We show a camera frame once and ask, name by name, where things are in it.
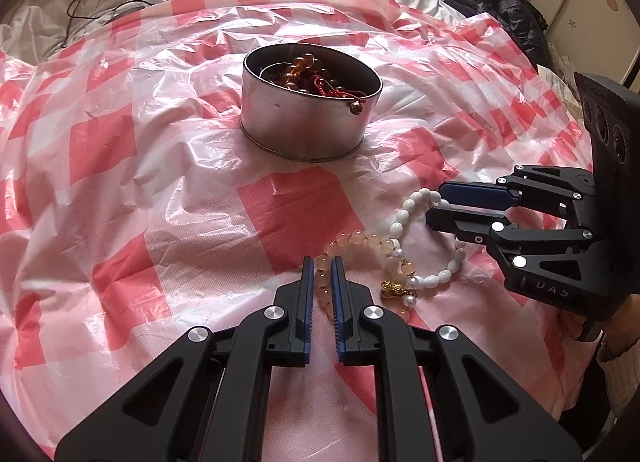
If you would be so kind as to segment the white knit sleeve forearm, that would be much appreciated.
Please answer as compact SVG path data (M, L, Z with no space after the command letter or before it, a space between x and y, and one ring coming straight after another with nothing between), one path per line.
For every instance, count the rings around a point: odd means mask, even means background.
M613 354L608 341L603 340L598 350L597 360L604 372L612 412L617 419L620 419L639 386L639 342L634 343L621 354Z

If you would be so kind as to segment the right hand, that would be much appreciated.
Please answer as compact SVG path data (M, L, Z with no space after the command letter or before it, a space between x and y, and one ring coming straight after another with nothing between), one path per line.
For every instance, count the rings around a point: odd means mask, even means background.
M639 295L631 294L615 315L603 326L604 339L599 350L601 362L625 359L638 364Z

